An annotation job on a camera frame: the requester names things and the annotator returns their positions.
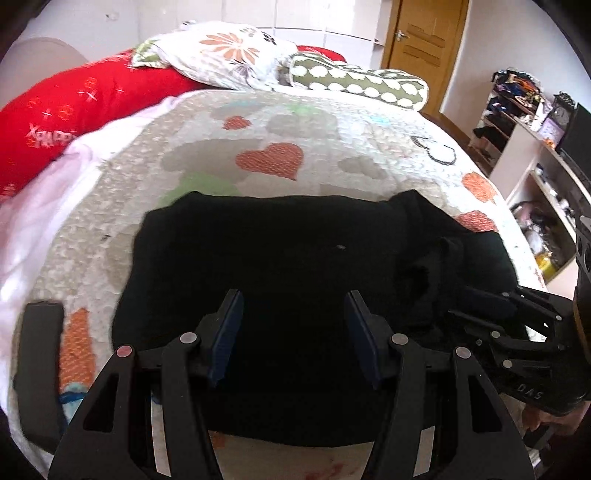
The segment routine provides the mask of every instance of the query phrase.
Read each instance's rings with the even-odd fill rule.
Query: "door handle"
[[[402,41],[403,38],[410,38],[408,35],[406,35],[406,33],[404,33],[402,30],[398,30],[396,32],[396,41]]]

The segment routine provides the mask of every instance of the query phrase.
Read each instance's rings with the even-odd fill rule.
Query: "clock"
[[[575,106],[575,102],[568,94],[560,92],[554,99],[552,110],[538,131],[542,138],[548,140],[554,148],[560,143],[569,127]]]
[[[555,124],[562,128],[562,130],[566,130],[570,122],[570,113],[566,108],[559,105],[550,112],[550,115]]]

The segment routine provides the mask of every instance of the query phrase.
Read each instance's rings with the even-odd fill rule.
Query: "wooden door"
[[[452,75],[462,38],[468,0],[401,0],[388,68],[424,79],[429,102],[423,112],[432,116],[439,108]]]

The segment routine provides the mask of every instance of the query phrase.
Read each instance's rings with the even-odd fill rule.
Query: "metal screw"
[[[395,333],[392,335],[392,341],[396,343],[396,345],[406,345],[408,343],[408,337],[403,333]]]
[[[131,352],[133,352],[133,351],[134,350],[129,345],[121,345],[117,349],[117,356],[119,358],[125,358],[126,356],[130,356]]]
[[[465,346],[459,346],[456,348],[456,355],[463,359],[468,359],[472,356],[472,352],[468,350]]]
[[[181,335],[180,340],[181,343],[193,343],[195,340],[197,340],[197,335],[195,335],[193,332],[186,332]]]

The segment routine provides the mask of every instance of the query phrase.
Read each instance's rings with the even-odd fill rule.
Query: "pillow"
[[[427,82],[402,70],[368,70],[335,63],[316,53],[292,55],[284,63],[282,78],[297,88],[364,95],[417,111],[429,97]]]
[[[140,44],[131,64],[171,65],[193,80],[232,90],[270,90],[268,85],[278,83],[281,62],[296,52],[295,43],[250,25],[186,22]]]
[[[135,69],[131,50],[37,83],[0,111],[0,203],[20,191],[68,143],[168,96],[204,88],[174,69]]]
[[[343,57],[340,53],[337,53],[332,50],[328,50],[327,48],[310,47],[308,45],[298,45],[297,49],[299,51],[309,51],[312,53],[319,53],[320,55],[324,55],[326,58],[331,59],[332,61],[344,61],[345,63],[347,63],[347,61],[345,60],[345,57]]]

